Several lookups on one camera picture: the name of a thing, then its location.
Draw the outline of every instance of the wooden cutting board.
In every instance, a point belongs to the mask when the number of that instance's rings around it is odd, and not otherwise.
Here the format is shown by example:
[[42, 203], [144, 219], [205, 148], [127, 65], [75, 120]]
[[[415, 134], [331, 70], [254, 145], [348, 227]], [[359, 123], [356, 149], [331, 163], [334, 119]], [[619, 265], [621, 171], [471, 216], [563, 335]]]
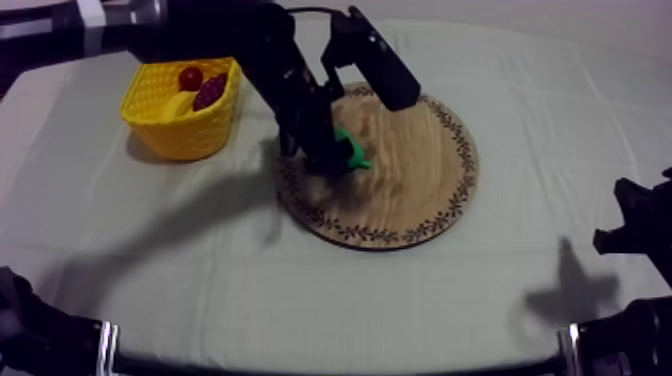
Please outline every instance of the wooden cutting board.
[[338, 179], [307, 174], [304, 156], [280, 156], [274, 178], [288, 211], [339, 245], [381, 251], [410, 247], [446, 231], [476, 190], [478, 155], [462, 121], [423, 95], [390, 112], [364, 83], [334, 102], [334, 125], [366, 151], [370, 170]]

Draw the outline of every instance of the green object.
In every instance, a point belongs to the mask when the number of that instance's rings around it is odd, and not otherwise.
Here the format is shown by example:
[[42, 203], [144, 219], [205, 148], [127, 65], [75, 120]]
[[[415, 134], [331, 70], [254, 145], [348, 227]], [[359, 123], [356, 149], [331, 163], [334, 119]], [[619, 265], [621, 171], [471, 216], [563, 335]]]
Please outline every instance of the green object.
[[341, 141], [347, 139], [352, 145], [352, 156], [348, 159], [348, 168], [355, 170], [358, 168], [369, 169], [371, 168], [371, 162], [366, 160], [366, 155], [364, 154], [364, 149], [362, 146], [352, 138], [352, 135], [343, 128], [335, 127], [334, 135], [336, 136], [336, 141]]

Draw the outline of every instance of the wall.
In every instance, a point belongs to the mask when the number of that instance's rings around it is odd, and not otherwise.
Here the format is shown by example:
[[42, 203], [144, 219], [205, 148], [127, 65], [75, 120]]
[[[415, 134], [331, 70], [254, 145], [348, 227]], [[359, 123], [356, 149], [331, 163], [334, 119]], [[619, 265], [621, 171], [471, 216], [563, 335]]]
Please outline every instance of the wall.
[[[0, 9], [61, 0], [0, 0]], [[279, 0], [371, 18], [449, 20], [609, 45], [672, 61], [672, 0]]]

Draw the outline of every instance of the table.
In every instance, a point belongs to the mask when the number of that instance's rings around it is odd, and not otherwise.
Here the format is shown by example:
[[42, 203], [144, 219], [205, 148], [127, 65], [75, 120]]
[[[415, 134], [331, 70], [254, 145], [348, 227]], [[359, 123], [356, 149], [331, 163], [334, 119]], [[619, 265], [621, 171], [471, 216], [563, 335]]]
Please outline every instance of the table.
[[[119, 118], [138, 63], [115, 54], [31, 72], [0, 107], [3, 263], [46, 301], [121, 325], [126, 351], [277, 371], [536, 359], [563, 325], [669, 294], [646, 257], [591, 241], [621, 224], [616, 179], [651, 186], [672, 162], [671, 64], [478, 26], [377, 27], [479, 151], [472, 205], [436, 240], [358, 253], [296, 225], [266, 169], [277, 126], [247, 83], [220, 153], [152, 156]], [[321, 20], [297, 26], [321, 78], [327, 38]]]

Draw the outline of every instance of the red tomato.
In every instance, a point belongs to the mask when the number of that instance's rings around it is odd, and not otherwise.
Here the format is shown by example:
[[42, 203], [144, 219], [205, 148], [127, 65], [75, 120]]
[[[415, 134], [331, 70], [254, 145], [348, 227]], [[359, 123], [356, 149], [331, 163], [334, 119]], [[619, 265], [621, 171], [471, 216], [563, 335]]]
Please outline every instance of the red tomato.
[[203, 72], [197, 67], [186, 67], [180, 72], [180, 90], [198, 91], [203, 83]]

